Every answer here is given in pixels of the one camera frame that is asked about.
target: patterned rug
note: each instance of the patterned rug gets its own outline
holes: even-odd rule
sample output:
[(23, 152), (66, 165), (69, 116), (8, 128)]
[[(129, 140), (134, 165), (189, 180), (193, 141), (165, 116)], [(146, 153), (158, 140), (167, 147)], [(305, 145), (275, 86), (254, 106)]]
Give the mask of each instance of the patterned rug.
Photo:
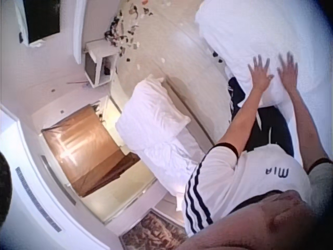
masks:
[(127, 250), (172, 250), (181, 245), (187, 236), (182, 227), (150, 211), (121, 239)]

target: black pants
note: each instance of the black pants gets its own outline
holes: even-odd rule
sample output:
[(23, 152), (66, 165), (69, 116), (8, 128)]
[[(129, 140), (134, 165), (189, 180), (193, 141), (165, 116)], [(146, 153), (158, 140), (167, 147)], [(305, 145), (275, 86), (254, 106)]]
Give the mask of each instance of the black pants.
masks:
[[(235, 77), (229, 80), (229, 94), (231, 96), (232, 120), (240, 110), (238, 103), (244, 100), (245, 93), (239, 86)], [(287, 126), (287, 122), (281, 112), (274, 106), (259, 108), (258, 113), (261, 120), (261, 129), (257, 119), (251, 130), (250, 137), (246, 143), (245, 150), (252, 151), (256, 147), (264, 146), (269, 143), (278, 144), (288, 155), (293, 157), (293, 147), (291, 135)]]

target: white bedding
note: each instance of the white bedding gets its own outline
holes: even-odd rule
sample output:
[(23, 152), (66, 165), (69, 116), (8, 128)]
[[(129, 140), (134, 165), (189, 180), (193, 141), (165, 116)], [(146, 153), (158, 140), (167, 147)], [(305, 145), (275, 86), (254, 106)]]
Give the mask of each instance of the white bedding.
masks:
[(276, 68), (280, 66), (279, 53), (294, 54), (299, 63), (298, 89), (325, 150), (331, 154), (332, 35), (313, 2), (206, 0), (196, 15), (201, 36), (224, 58), (246, 97), (252, 89), (247, 64), (258, 54), (271, 59), (270, 71), (275, 78), (260, 106), (278, 106), (288, 122), (295, 158), (300, 163), (293, 107)]
[(138, 83), (116, 123), (128, 148), (177, 199), (182, 199), (190, 175), (204, 156), (186, 129), (189, 122), (173, 105), (161, 80), (149, 76)]
[(186, 128), (169, 143), (135, 153), (161, 184), (176, 196), (178, 204), (182, 203), (190, 175), (204, 157), (203, 151)]

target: wall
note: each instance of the wall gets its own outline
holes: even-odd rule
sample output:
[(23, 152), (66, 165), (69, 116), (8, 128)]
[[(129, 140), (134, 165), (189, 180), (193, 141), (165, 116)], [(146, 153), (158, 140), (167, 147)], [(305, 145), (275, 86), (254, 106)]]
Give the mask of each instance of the wall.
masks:
[(104, 32), (117, 13), (120, 0), (88, 0), (84, 17), (82, 45), (104, 38)]
[[(106, 229), (82, 203), (73, 205), (63, 194), (43, 165), (40, 156), (44, 155), (44, 150), (33, 130), (24, 123), (15, 123), (2, 133), (0, 149), (10, 165), (13, 186), (23, 200), (23, 210), (54, 241), (66, 249), (122, 249), (118, 237)], [(37, 200), (63, 231), (56, 232), (32, 204), (15, 173), (17, 166), (20, 166)]]
[[(118, 4), (119, 0), (88, 1), (83, 43), (103, 38)], [(7, 97), (2, 103), (8, 108), (15, 97), (31, 115), (82, 86), (67, 82), (86, 80), (84, 64), (78, 65), (73, 56), (75, 0), (61, 0), (60, 6), (60, 33), (46, 37), (40, 48), (29, 48), (19, 43), (14, 1), (1, 1), (1, 96)]]
[(64, 249), (25, 210), (25, 205), (15, 189), (12, 193), (9, 214), (1, 229), (0, 237), (1, 247), (4, 249)]
[(31, 117), (39, 133), (42, 128), (49, 128), (80, 108), (92, 104), (109, 94), (109, 85), (93, 89), (81, 86), (37, 110)]

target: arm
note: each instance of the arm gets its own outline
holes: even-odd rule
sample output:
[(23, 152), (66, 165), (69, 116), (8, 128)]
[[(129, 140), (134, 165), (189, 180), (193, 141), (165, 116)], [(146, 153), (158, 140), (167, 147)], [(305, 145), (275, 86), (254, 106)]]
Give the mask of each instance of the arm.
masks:
[(257, 59), (253, 59), (253, 69), (249, 65), (253, 82), (251, 93), (235, 116), (224, 136), (218, 141), (218, 143), (226, 142), (233, 145), (236, 148), (238, 155), (241, 154), (249, 139), (261, 96), (273, 78), (273, 75), (267, 76), (270, 60), (268, 59), (265, 67), (263, 67), (260, 55), (258, 56), (258, 59), (258, 64)]
[(294, 64), (293, 56), (290, 53), (287, 54), (287, 63), (283, 61), (281, 56), (280, 61), (281, 69), (278, 69), (278, 73), (294, 107), (304, 170), (309, 172), (309, 168), (315, 161), (321, 158), (328, 158), (328, 156), (320, 142), (312, 117), (297, 91), (297, 63)]

